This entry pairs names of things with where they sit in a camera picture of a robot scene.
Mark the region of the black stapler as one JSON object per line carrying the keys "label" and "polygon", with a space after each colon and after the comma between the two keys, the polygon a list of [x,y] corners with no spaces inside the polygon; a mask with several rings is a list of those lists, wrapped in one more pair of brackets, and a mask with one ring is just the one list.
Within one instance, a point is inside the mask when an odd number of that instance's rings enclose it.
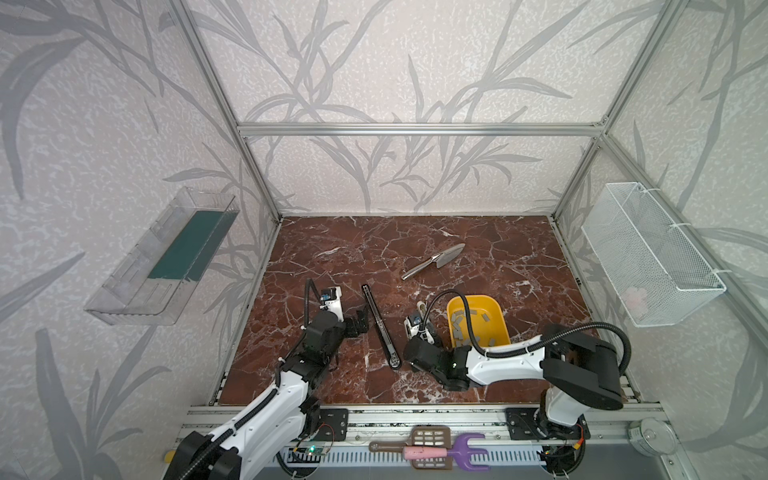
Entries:
{"label": "black stapler", "polygon": [[391,336],[389,334],[385,321],[380,313],[378,305],[373,296],[372,290],[368,284],[363,284],[361,286],[361,290],[362,290],[363,297],[367,302],[367,306],[370,310],[370,313],[373,317],[376,331],[379,336],[380,342],[382,344],[382,348],[386,356],[387,363],[391,369],[399,370],[402,367],[402,360],[391,339]]}

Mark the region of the yellow plastic tray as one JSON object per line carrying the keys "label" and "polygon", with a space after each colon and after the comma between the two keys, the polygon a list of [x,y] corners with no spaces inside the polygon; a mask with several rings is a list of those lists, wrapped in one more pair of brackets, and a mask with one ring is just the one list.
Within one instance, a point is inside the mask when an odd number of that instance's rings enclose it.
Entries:
{"label": "yellow plastic tray", "polygon": [[[467,301],[478,345],[483,349],[509,345],[509,333],[498,302],[487,295],[468,295]],[[449,301],[447,315],[452,347],[470,345],[465,309],[458,296]]]}

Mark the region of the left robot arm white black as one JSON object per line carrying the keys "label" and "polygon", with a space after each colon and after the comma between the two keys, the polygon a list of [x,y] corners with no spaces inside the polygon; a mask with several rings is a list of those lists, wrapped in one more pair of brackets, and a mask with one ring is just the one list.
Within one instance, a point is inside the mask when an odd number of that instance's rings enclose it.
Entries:
{"label": "left robot arm white black", "polygon": [[166,479],[253,479],[290,441],[319,428],[313,397],[346,339],[369,331],[365,307],[354,317],[321,308],[305,326],[297,344],[270,386],[233,418],[207,434],[183,438],[164,475]]}

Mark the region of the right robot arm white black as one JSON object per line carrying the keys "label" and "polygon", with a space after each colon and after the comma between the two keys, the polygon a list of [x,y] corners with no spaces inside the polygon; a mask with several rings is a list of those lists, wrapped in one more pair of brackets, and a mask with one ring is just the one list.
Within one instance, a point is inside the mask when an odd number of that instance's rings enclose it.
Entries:
{"label": "right robot arm white black", "polygon": [[431,322],[430,304],[406,317],[404,360],[431,375],[449,391],[467,391],[504,381],[544,380],[548,388],[530,414],[527,431],[538,439],[576,440],[587,435],[590,410],[623,407],[620,379],[631,358],[627,334],[606,322],[574,327],[549,324],[528,340],[505,345],[481,339],[495,324],[474,305],[473,296],[454,289],[449,312],[465,320],[467,344],[446,348]]}

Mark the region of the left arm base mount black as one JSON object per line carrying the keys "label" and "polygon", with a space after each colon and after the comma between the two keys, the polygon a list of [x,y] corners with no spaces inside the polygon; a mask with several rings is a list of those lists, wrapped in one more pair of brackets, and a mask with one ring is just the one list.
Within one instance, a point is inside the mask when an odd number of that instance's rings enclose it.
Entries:
{"label": "left arm base mount black", "polygon": [[350,411],[347,408],[315,408],[305,418],[301,439],[337,442],[347,437]]}

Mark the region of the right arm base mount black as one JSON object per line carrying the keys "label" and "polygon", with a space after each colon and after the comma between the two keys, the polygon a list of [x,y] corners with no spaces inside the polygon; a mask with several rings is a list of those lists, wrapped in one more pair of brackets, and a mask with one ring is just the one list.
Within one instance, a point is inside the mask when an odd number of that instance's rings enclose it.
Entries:
{"label": "right arm base mount black", "polygon": [[504,410],[505,423],[511,440],[565,441],[589,440],[591,433],[581,416],[575,426],[542,422],[537,407],[509,407]]}

